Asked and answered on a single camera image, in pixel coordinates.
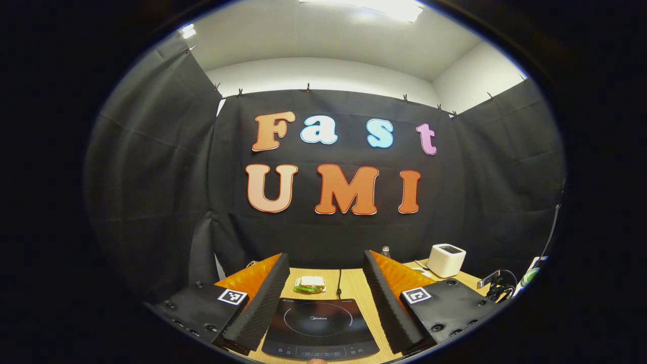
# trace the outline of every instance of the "wooden table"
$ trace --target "wooden table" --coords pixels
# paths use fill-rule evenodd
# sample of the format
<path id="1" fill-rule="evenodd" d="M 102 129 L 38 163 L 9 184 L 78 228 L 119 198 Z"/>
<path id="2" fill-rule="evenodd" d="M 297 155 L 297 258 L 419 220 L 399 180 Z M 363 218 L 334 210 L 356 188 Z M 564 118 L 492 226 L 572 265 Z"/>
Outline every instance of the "wooden table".
<path id="1" fill-rule="evenodd" d="M 427 259 L 419 260 L 420 263 L 426 264 Z M 415 262 L 405 263 L 405 266 L 410 268 L 420 268 Z M 322 276 L 326 281 L 326 292 L 317 293 L 316 295 L 306 295 L 302 293 L 295 292 L 293 290 L 294 281 L 302 275 L 319 275 Z M 433 273 L 431 273 L 432 279 L 434 280 L 444 280 Z M 476 289 L 476 282 L 479 281 L 478 278 L 469 275 L 464 272 L 459 272 L 456 276 L 458 281 L 466 284 L 467 286 L 473 288 L 475 291 L 480 293 L 482 296 L 485 296 L 488 291 L 488 286 L 481 288 L 480 290 Z M 292 298 L 292 299 L 337 299 L 337 280 L 339 279 L 339 269 L 303 269 L 303 268 L 290 268 L 290 276 L 285 282 L 285 287 L 283 287 L 283 292 L 281 292 L 281 297 Z M 377 354 L 367 356 L 364 358 L 350 359 L 350 360 L 339 360 L 334 361 L 334 363 L 344 364 L 375 364 L 383 363 L 385 361 L 397 359 L 402 356 L 401 353 L 392 354 L 389 347 L 389 343 L 386 341 L 386 336 L 384 335 L 384 330 L 380 323 L 380 318 L 377 314 L 377 309 L 375 308 L 375 303 L 373 302 L 373 295 L 371 290 L 368 287 L 366 282 L 366 277 L 364 272 L 361 269 L 342 269 L 342 281 L 340 288 L 342 289 L 342 299 L 354 299 L 359 306 L 366 323 L 368 324 L 377 345 L 380 348 L 380 351 Z M 294 360 L 280 358 L 277 356 L 270 356 L 261 351 L 263 347 L 263 342 L 265 341 L 265 336 L 261 344 L 258 346 L 256 351 L 251 351 L 249 353 L 249 358 L 260 361 L 262 363 L 269 364 L 279 364 L 279 363 L 306 363 L 307 360 Z"/>

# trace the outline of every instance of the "light blue letter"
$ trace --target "light blue letter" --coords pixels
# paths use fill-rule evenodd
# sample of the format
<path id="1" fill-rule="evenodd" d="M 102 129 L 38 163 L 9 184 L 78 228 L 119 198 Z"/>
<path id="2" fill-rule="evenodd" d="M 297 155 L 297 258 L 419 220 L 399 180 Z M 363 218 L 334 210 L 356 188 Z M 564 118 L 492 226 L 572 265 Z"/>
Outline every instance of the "light blue letter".
<path id="1" fill-rule="evenodd" d="M 333 118 L 316 115 L 305 119 L 303 123 L 308 125 L 301 131 L 301 140 L 304 142 L 333 144 L 337 141 L 337 135 L 334 133 Z"/>
<path id="2" fill-rule="evenodd" d="M 393 145 L 393 125 L 391 122 L 382 119 L 371 119 L 366 123 L 366 129 L 372 135 L 369 135 L 368 144 L 374 148 L 389 148 Z"/>

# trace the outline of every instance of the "ceiling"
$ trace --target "ceiling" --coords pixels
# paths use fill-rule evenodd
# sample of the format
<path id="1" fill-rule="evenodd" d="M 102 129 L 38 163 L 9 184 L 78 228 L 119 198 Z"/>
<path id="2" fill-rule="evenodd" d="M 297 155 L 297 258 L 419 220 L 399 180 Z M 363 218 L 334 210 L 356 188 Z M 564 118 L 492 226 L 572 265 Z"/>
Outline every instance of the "ceiling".
<path id="1" fill-rule="evenodd" d="M 242 0 L 194 21 L 205 71 L 284 57 L 368 63 L 433 82 L 481 38 L 425 7 L 414 23 L 347 5 Z"/>

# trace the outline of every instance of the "pink letter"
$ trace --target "pink letter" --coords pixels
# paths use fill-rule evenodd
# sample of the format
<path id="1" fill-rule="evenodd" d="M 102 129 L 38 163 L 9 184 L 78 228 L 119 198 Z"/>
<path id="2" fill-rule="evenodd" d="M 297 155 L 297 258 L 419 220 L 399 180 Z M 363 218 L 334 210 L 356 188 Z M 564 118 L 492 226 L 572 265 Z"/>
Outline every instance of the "pink letter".
<path id="1" fill-rule="evenodd" d="M 435 137 L 433 130 L 429 130 L 429 125 L 418 125 L 415 129 L 420 133 L 420 142 L 422 143 L 422 150 L 429 155 L 436 154 L 436 147 L 432 145 L 432 137 Z"/>

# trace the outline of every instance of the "black fabric backdrop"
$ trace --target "black fabric backdrop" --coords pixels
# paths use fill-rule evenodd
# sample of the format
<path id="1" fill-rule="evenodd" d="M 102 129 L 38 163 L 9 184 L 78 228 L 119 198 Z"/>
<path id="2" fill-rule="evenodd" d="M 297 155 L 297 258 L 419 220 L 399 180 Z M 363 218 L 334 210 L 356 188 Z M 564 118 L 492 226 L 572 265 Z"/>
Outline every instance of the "black fabric backdrop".
<path id="1" fill-rule="evenodd" d="M 258 115 L 292 111 L 296 120 L 276 137 L 275 150 L 253 152 Z M 334 144 L 300 139 L 303 121 L 327 115 L 336 122 Z M 394 143 L 372 148 L 366 122 L 389 120 Z M 423 152 L 416 126 L 435 132 L 435 155 Z M 271 91 L 229 97 L 217 120 L 208 161 L 208 190 L 214 215 L 214 247 L 225 272 L 284 251 L 293 267 L 359 267 L 362 250 L 391 247 L 401 262 L 426 258 L 431 245 L 467 250 L 463 270 L 477 276 L 496 268 L 521 275 L 541 253 L 553 222 L 564 177 L 559 134 L 547 105 L 531 82 L 521 84 L 451 120 L 445 112 L 395 98 L 346 91 Z M 292 202 L 275 214 L 247 200 L 246 165 L 270 166 L 268 199 L 278 196 L 281 164 L 296 165 Z M 320 164 L 340 165 L 351 181 L 361 166 L 380 171 L 375 182 L 377 213 L 350 210 L 315 213 Z M 416 170 L 415 214 L 400 214 L 399 172 Z"/>
<path id="2" fill-rule="evenodd" d="M 222 96 L 178 35 L 104 104 L 85 162 L 87 210 L 106 258 L 140 298 L 215 282 L 206 159 Z"/>

